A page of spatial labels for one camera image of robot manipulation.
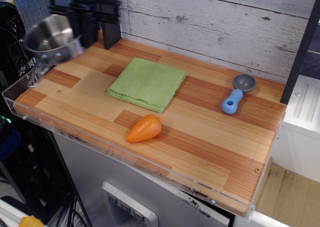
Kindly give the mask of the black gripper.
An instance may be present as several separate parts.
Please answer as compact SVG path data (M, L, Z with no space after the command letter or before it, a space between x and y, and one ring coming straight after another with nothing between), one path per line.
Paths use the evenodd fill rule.
M97 22L108 24L119 23L118 7L119 0L68 0L68 6L57 5L55 0L49 0L49 12L51 14L68 16L73 36L76 39L81 35L79 16L82 14L82 45L83 47L92 46L98 38ZM105 13L97 10L100 5L113 8L113 13Z

